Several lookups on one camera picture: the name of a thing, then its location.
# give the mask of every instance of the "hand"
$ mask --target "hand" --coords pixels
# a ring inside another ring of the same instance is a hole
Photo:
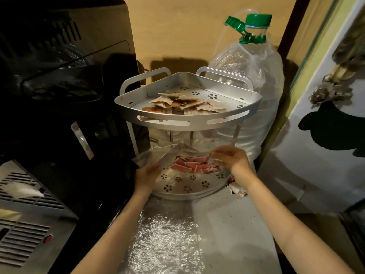
[[[247,189],[248,183],[256,178],[252,172],[249,160],[244,150],[225,145],[214,149],[210,156],[222,161],[236,178],[236,182]]]
[[[136,170],[134,194],[143,194],[149,196],[155,186],[155,181],[161,173],[161,167],[158,163],[148,164]]]

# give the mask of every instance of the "countertop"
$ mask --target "countertop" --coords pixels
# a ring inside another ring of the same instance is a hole
[[[118,273],[281,273],[249,197],[226,187],[192,201],[151,197]]]

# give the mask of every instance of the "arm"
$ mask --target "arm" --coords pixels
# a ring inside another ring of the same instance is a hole
[[[147,202],[160,172],[161,169],[156,164],[136,171],[135,190],[132,198],[71,274],[116,273],[129,247],[140,212]]]
[[[253,174],[246,153],[223,146],[211,153],[223,162],[247,191],[272,236],[298,274],[353,274],[343,260],[314,232],[295,217]]]

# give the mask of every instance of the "left hand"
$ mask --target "left hand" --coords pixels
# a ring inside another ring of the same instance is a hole
[[[155,181],[161,173],[158,163],[148,164],[136,170],[134,194],[149,196],[155,186]]]

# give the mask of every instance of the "aluminum foil liner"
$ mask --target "aluminum foil liner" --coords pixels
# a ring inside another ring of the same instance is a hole
[[[199,274],[204,270],[191,201],[150,197],[120,274]]]

